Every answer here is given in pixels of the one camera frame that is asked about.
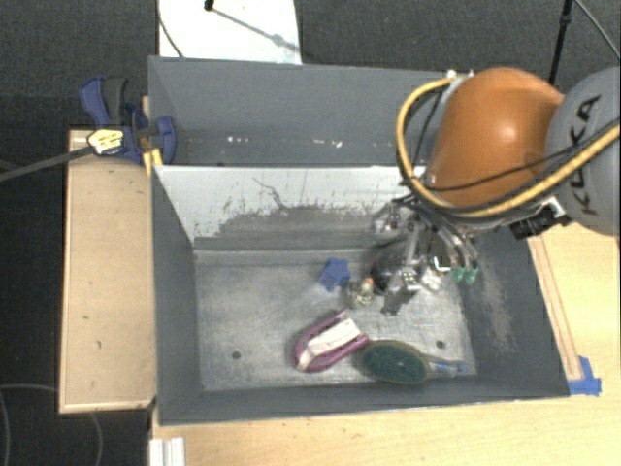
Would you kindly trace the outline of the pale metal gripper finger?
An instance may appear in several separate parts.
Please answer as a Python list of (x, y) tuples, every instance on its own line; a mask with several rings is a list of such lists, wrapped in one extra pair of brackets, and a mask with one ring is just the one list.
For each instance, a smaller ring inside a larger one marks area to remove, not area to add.
[(442, 288), (443, 274), (428, 268), (420, 276), (419, 283), (422, 288), (437, 293)]
[(396, 270), (384, 289), (384, 304), (381, 312), (386, 316), (396, 316), (401, 307), (407, 304), (420, 290), (418, 274), (412, 268)]

